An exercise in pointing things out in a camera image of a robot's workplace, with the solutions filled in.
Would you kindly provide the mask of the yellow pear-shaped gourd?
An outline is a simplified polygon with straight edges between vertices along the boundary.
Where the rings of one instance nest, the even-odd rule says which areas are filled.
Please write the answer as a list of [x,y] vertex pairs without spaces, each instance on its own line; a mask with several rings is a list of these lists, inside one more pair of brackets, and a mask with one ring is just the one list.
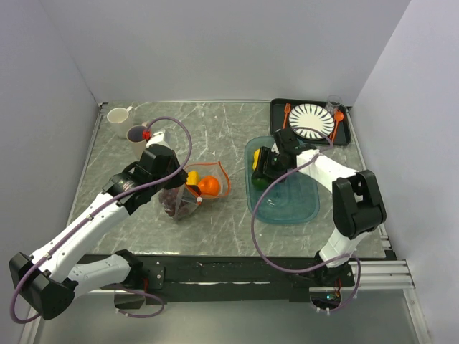
[[255,171],[256,168],[257,168],[259,156],[260,156],[260,149],[258,148],[258,149],[255,150],[255,152],[253,153],[252,169],[253,169],[254,171]]

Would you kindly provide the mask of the green lime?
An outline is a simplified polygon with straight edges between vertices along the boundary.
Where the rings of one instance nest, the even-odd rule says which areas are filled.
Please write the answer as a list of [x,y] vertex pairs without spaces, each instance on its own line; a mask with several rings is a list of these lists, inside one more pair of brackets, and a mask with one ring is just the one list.
[[265,178],[253,178],[252,184],[257,190],[263,191],[270,185],[270,182]]

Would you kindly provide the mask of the purple grape bunch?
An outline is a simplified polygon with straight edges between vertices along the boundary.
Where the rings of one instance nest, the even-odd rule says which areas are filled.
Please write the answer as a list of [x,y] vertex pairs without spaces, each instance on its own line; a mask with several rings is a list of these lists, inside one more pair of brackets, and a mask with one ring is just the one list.
[[181,220],[197,208],[195,197],[185,188],[163,189],[158,200],[164,211],[174,220]]

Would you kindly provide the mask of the clear zip top bag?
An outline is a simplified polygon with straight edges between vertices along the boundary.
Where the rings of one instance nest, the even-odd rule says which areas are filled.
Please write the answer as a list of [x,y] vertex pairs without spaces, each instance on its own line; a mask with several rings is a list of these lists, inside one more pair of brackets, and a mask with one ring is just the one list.
[[214,176],[220,182],[220,193],[218,197],[215,197],[215,198],[203,197],[201,195],[201,191],[199,190],[198,186],[190,186],[190,185],[187,185],[186,182],[184,185],[180,186],[180,187],[185,187],[195,197],[196,203],[197,203],[196,210],[202,204],[203,201],[223,198],[227,196],[231,190],[230,178],[226,170],[223,168],[223,165],[220,161],[212,162],[212,163],[193,163],[193,164],[188,165],[184,170],[187,173],[187,177],[188,177],[188,172],[190,172],[191,170],[195,170],[199,173],[199,175],[201,176],[201,179],[205,176]]

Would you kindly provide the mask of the orange mandarin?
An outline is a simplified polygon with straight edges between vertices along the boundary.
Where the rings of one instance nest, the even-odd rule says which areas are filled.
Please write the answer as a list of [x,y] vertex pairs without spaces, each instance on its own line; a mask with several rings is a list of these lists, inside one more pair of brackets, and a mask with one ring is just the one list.
[[220,193],[220,182],[214,176],[205,176],[197,184],[201,195],[206,198],[218,197]]

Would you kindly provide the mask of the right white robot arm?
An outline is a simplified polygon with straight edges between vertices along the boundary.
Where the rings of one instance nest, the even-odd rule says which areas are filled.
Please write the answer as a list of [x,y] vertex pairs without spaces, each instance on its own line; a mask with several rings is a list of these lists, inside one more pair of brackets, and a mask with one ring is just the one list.
[[346,264],[359,243],[387,218],[377,178],[370,170],[357,171],[326,156],[311,144],[301,145],[291,129],[273,134],[275,145],[261,147],[252,172],[252,182],[260,184],[267,196],[271,189],[294,173],[301,173],[321,184],[332,195],[334,230],[318,251],[318,264],[305,269],[276,265],[264,255],[255,236],[255,215],[262,199],[252,211],[251,236],[257,253],[271,267],[288,274],[314,271],[315,280],[330,285],[339,277],[338,267]]

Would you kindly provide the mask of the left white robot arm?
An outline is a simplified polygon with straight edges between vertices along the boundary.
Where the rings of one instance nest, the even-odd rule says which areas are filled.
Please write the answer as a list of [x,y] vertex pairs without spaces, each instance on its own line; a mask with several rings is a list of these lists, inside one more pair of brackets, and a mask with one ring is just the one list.
[[14,296],[22,297],[37,316],[51,320],[81,295],[119,285],[145,287],[148,272],[128,250],[80,264],[90,246],[163,189],[185,184],[187,174],[167,145],[154,143],[138,161],[112,176],[89,207],[66,229],[34,253],[15,254],[9,261]]

